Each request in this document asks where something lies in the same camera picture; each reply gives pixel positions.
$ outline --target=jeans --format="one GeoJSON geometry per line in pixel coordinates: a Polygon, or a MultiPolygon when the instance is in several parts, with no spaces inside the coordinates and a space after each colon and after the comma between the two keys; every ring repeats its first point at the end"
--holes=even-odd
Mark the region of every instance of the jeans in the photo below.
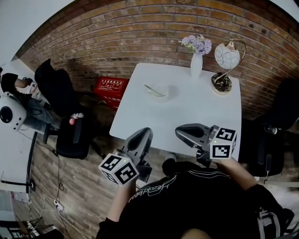
{"type": "Polygon", "coordinates": [[[38,100],[30,98],[25,105],[25,109],[27,110],[27,117],[24,125],[40,132],[44,132],[49,123],[54,128],[59,129],[60,122],[54,119],[38,100]]]}

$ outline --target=black t-shirt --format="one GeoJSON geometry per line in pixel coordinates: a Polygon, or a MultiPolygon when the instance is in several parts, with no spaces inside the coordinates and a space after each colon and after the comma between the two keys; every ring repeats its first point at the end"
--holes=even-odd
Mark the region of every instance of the black t-shirt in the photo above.
{"type": "Polygon", "coordinates": [[[12,73],[6,73],[1,78],[1,88],[3,92],[10,92],[13,95],[17,96],[23,104],[26,104],[32,94],[23,94],[17,91],[14,86],[15,81],[18,79],[18,75],[12,73]]]}
{"type": "Polygon", "coordinates": [[[261,185],[244,191],[215,169],[189,170],[146,185],[125,206],[119,222],[100,223],[98,239],[179,239],[189,229],[211,238],[259,238],[256,211],[283,209],[261,185]]]}

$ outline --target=red storage crate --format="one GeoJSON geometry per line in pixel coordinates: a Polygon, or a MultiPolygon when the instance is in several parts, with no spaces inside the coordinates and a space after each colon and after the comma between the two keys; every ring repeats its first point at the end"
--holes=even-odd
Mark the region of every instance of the red storage crate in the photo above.
{"type": "Polygon", "coordinates": [[[117,110],[129,80],[125,78],[100,77],[93,92],[117,110]]]}

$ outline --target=flower vase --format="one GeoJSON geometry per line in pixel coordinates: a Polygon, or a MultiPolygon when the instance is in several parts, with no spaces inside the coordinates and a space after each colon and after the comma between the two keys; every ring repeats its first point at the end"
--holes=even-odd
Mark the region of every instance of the flower vase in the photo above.
{"type": "Polygon", "coordinates": [[[202,54],[194,53],[191,60],[191,77],[194,80],[199,78],[202,70],[202,54]]]}

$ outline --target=black and white marker cube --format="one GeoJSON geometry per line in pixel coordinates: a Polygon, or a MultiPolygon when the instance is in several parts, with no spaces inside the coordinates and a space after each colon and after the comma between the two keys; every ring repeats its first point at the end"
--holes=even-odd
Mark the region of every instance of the black and white marker cube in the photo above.
{"type": "Polygon", "coordinates": [[[125,185],[139,176],[139,173],[130,158],[108,154],[99,169],[111,182],[125,185]]]}
{"type": "Polygon", "coordinates": [[[211,159],[229,159],[235,149],[237,132],[232,129],[220,128],[210,143],[211,159]]]}

